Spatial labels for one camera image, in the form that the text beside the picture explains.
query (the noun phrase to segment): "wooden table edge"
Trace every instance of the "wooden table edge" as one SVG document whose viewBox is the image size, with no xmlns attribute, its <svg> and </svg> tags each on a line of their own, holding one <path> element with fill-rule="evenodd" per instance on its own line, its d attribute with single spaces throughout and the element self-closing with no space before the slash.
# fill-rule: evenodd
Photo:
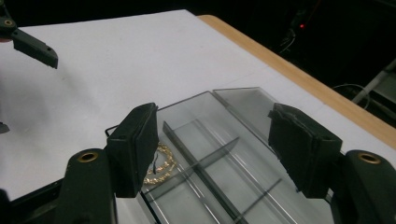
<svg viewBox="0 0 396 224">
<path fill-rule="evenodd" d="M 211 15 L 202 15 L 198 16 L 198 18 L 232 40 L 239 47 L 245 49 L 274 68 L 277 72 L 317 97 L 323 104 L 330 106 L 338 113 L 363 128 L 366 132 L 372 134 L 390 147 L 393 147 L 393 149 L 396 149 L 396 129 L 386 122 L 353 104 L 344 96 L 333 91 L 292 63 L 282 59 L 271 50 L 252 40 L 247 35 L 242 34 L 219 18 Z"/>
</svg>

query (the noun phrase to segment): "gold chain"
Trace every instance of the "gold chain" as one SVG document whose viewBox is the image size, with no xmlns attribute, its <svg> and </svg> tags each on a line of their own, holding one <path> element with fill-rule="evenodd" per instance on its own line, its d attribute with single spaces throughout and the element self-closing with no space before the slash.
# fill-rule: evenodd
<svg viewBox="0 0 396 224">
<path fill-rule="evenodd" d="M 160 175 L 159 177 L 148 178 L 146 176 L 143 181 L 144 184 L 155 185 L 155 184 L 162 183 L 163 181 L 165 181 L 166 178 L 171 176 L 174 167 L 177 165 L 176 161 L 173 158 L 171 149 L 167 145 L 160 142 L 160 143 L 158 143 L 157 150 L 166 155 L 166 161 L 161 166 L 159 166 L 158 168 L 155 169 L 156 173 L 160 173 L 160 172 L 164 171 L 169 166 L 170 166 L 170 168 L 166 171 L 166 173 L 164 175 Z M 153 169 L 148 170 L 148 175 L 152 175 L 153 173 L 154 173 Z"/>
</svg>

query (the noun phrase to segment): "gold bracelet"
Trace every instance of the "gold bracelet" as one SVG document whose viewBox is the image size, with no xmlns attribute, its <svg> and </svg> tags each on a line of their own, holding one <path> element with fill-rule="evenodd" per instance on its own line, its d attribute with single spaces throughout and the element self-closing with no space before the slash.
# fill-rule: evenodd
<svg viewBox="0 0 396 224">
<path fill-rule="evenodd" d="M 166 161 L 163 163 L 163 165 L 159 166 L 158 168 L 154 168 L 156 173 L 160 173 L 164 171 L 169 166 L 171 167 L 166 171 L 164 175 L 160 175 L 159 177 L 154 177 L 154 178 L 148 178 L 148 175 L 152 175 L 154 173 L 153 169 L 149 169 L 148 175 L 145 177 L 143 181 L 144 184 L 155 185 L 162 183 L 163 181 L 165 181 L 166 178 L 171 176 L 174 167 L 177 165 L 176 161 L 173 159 L 173 154 L 171 152 L 171 149 L 168 146 L 160 142 L 158 143 L 157 150 L 166 155 Z"/>
</svg>

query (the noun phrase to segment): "white table surface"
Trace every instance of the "white table surface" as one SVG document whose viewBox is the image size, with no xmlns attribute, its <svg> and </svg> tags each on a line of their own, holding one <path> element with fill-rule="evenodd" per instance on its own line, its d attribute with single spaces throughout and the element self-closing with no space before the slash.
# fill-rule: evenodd
<svg viewBox="0 0 396 224">
<path fill-rule="evenodd" d="M 170 105 L 203 91 L 262 87 L 344 140 L 396 166 L 396 151 L 188 11 L 21 28 L 59 56 L 57 70 L 0 44 L 0 188 L 11 200 L 64 176 L 68 159 L 104 147 L 104 130 L 135 106 Z M 120 223 L 147 223 L 119 200 Z"/>
</svg>

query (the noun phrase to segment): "cable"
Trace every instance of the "cable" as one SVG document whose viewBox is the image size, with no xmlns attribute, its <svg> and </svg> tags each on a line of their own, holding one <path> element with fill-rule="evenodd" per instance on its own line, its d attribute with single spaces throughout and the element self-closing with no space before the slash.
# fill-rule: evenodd
<svg viewBox="0 0 396 224">
<path fill-rule="evenodd" d="M 361 90 L 365 92 L 365 95 L 364 95 L 364 96 L 367 97 L 367 103 L 366 103 L 366 105 L 364 106 L 363 109 L 367 109 L 367 107 L 368 107 L 369 104 L 371 103 L 372 99 L 371 99 L 371 97 L 370 97 L 370 93 L 369 93 L 367 90 L 365 90 L 363 86 L 358 85 L 358 84 L 342 84 L 342 85 L 334 86 L 334 87 L 332 87 L 332 89 L 335 90 L 336 88 L 339 88 L 339 87 L 348 87 L 348 86 L 353 86 L 353 87 L 361 88 Z"/>
<path fill-rule="evenodd" d="M 382 112 L 384 112 L 388 117 L 396 120 L 396 113 L 393 112 L 391 109 L 389 109 L 388 107 L 386 107 L 384 105 L 381 105 L 376 100 L 372 100 L 371 103 L 375 104 L 378 107 L 378 109 L 380 109 Z"/>
<path fill-rule="evenodd" d="M 321 0 L 318 0 L 317 3 L 316 3 L 315 6 L 314 6 L 314 9 L 312 10 L 311 14 L 309 15 L 308 20 L 306 20 L 305 26 L 306 26 L 309 22 L 311 22 L 311 19 L 312 19 L 312 17 L 314 16 L 315 12 L 318 10 L 318 7 L 320 6 L 320 4 L 321 4 Z"/>
<path fill-rule="evenodd" d="M 289 29 L 289 32 L 291 33 L 292 40 L 291 40 L 290 43 L 289 43 L 285 48 L 283 48 L 279 53 L 282 53 L 283 51 L 285 51 L 286 49 L 288 49 L 288 48 L 294 43 L 294 40 L 296 39 L 296 34 L 294 33 L 294 31 L 293 31 L 292 29 Z M 280 46 L 285 45 L 289 39 L 290 39 L 289 37 L 286 37 L 286 38 L 284 39 L 284 41 L 282 41 L 282 43 L 280 44 Z"/>
</svg>

